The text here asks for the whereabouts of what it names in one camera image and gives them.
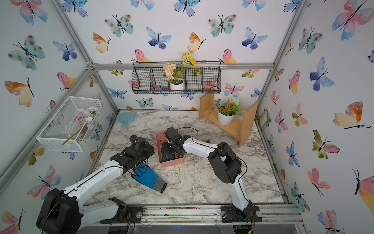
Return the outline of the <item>green black screwdriver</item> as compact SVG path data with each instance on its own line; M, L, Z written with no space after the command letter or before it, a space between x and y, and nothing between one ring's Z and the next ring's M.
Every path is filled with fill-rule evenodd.
M168 162L171 160L178 159L179 155L178 154L163 154L162 155L162 162Z

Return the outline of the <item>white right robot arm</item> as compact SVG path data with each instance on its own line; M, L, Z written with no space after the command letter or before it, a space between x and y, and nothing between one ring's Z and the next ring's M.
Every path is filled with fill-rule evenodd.
M190 135L182 136L173 127L163 134L172 152L184 152L208 159L217 178L228 186L234 207L244 211L250 205L251 201L247 198L241 181L242 160L227 143L211 144L196 140Z

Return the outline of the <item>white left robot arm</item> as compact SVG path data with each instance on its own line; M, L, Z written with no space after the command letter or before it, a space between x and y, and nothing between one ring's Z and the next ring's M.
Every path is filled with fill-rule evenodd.
M132 135L131 145L110 157L102 167L83 180L62 190L53 189L45 197L36 226L43 234L75 234L78 230L103 220L125 221L126 203L111 198L108 202L86 206L85 203L112 180L138 169L154 155L154 147L142 137Z

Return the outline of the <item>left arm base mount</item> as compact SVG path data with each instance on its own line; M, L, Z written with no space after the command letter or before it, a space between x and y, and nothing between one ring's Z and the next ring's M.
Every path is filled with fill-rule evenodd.
M125 202L115 197L109 198L109 201L114 202L118 206L117 213L111 219L104 219L100 221L101 224L139 224L141 222L141 218L144 212L143 207L128 206Z

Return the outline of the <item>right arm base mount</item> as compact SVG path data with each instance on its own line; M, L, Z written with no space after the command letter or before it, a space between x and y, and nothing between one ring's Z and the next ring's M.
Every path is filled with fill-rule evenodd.
M260 208L250 202L244 210L240 210L233 205L221 207L221 217L223 223L234 222L262 222L262 213Z

